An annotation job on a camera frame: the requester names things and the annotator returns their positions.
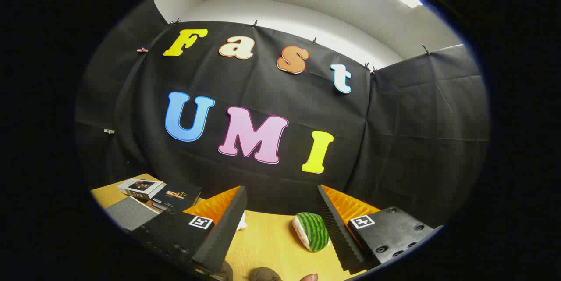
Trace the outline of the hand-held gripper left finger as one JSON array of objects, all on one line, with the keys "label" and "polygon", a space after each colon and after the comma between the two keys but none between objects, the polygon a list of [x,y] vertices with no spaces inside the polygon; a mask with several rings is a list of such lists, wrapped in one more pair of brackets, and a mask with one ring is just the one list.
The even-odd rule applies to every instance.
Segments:
[{"label": "hand-held gripper left finger", "polygon": [[163,211],[131,235],[188,274],[220,275],[246,206],[246,187],[237,186],[188,209]]}]

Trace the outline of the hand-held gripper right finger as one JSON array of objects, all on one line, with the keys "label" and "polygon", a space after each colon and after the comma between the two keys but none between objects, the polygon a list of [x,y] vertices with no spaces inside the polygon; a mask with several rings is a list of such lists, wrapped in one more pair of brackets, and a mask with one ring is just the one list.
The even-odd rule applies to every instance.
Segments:
[{"label": "hand-held gripper right finger", "polygon": [[342,269],[351,273],[389,265],[441,230],[398,207],[378,209],[325,185],[317,186],[316,200]]}]

